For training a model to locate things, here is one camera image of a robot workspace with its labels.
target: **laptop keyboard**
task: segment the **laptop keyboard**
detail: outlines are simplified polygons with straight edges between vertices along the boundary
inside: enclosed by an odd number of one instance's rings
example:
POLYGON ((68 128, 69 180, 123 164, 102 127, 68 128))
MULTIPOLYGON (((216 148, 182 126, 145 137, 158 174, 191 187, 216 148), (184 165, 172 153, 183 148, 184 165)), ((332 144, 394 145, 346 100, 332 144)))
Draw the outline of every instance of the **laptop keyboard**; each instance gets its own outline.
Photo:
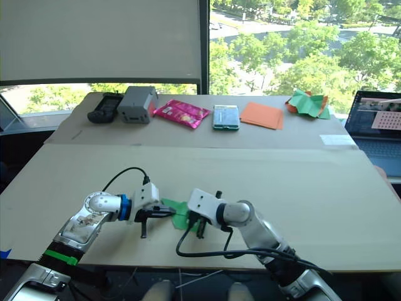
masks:
POLYGON ((355 142, 367 156, 400 158, 401 142, 370 141, 357 139, 355 142))

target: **green folded paper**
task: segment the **green folded paper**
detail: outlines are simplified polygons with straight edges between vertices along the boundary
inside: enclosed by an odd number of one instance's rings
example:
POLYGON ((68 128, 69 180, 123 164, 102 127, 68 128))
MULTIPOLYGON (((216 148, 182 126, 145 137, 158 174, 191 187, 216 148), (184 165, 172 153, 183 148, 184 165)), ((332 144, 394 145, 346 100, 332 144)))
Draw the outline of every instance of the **green folded paper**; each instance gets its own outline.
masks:
POLYGON ((304 91, 297 90, 289 100, 289 104, 296 107, 298 114, 307 114, 321 119, 330 119, 326 101, 323 95, 309 96, 304 91))

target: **white paper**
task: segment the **white paper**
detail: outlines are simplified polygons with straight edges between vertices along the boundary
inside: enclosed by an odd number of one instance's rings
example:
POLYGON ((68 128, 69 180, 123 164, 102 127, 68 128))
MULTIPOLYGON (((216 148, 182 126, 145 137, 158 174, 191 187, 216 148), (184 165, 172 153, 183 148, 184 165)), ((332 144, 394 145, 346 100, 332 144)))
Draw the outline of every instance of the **white paper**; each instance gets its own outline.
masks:
POLYGON ((320 135, 325 145, 355 145, 349 135, 320 135))

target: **black wire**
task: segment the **black wire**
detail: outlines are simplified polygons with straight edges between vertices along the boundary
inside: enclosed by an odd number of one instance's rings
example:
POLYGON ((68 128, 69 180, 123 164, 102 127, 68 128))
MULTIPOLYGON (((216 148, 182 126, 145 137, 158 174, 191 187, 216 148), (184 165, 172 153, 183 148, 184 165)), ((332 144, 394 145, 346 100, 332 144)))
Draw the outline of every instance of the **black wire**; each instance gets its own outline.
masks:
POLYGON ((106 189, 111 185, 111 183, 116 179, 116 178, 118 178, 121 174, 123 174, 124 172, 126 172, 126 171, 130 171, 131 169, 136 169, 136 170, 138 170, 138 171, 142 171, 142 173, 143 173, 143 176, 144 176, 144 182, 145 182, 145 179, 147 178, 148 179, 148 175, 146 174, 146 172, 142 169, 142 168, 140 168, 140 167, 129 167, 129 168, 126 168, 126 169, 124 169, 123 171, 120 171, 118 174, 116 174, 115 176, 114 176, 114 178, 113 179, 111 179, 108 183, 107 183, 107 185, 102 189, 102 191, 106 191, 106 189))
MULTIPOLYGON (((224 245, 223 251, 227 251, 228 244, 230 243, 231 236, 232 236, 232 234, 234 232, 232 230, 232 228, 228 227, 228 229, 229 229, 230 234, 228 234, 228 237, 227 237, 227 240, 226 240, 226 244, 224 245)), ((234 259, 234 258, 237 258, 237 257, 240 257, 240 255, 224 255, 224 258, 226 258, 226 259, 234 259)))
POLYGON ((327 272, 325 269, 320 268, 306 260, 302 260, 297 258, 294 255, 278 251, 275 249, 270 249, 270 248, 255 248, 255 249, 248 249, 248 250, 229 250, 229 251, 213 251, 213 252, 200 252, 200 253, 183 253, 180 251, 180 247, 182 242, 184 241, 185 237, 188 235, 191 227, 188 227, 185 233, 182 235, 181 239, 177 243, 177 247, 175 248, 175 252, 182 257, 211 257, 211 256, 224 256, 224 255, 230 255, 231 258, 237 258, 243 255, 247 254, 252 254, 252 255, 257 255, 257 256, 263 256, 263 257, 271 257, 279 260, 284 260, 284 261, 291 261, 296 264, 302 265, 305 268, 309 268, 311 270, 316 270, 320 272, 327 272))
POLYGON ((76 285, 72 282, 70 282, 70 289, 74 288, 74 290, 80 294, 82 297, 84 297, 85 299, 87 299, 88 301, 93 301, 93 299, 91 297, 89 297, 87 294, 85 294, 84 292, 82 292, 78 287, 76 287, 76 285))

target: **pink snack bag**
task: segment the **pink snack bag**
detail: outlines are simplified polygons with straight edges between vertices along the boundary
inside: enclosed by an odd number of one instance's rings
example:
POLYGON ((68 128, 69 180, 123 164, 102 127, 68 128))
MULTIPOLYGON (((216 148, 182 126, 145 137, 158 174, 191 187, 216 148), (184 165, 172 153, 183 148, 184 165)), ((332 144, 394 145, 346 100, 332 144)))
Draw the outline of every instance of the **pink snack bag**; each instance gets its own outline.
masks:
POLYGON ((196 129, 210 112, 205 108, 172 99, 155 110, 154 114, 196 129))

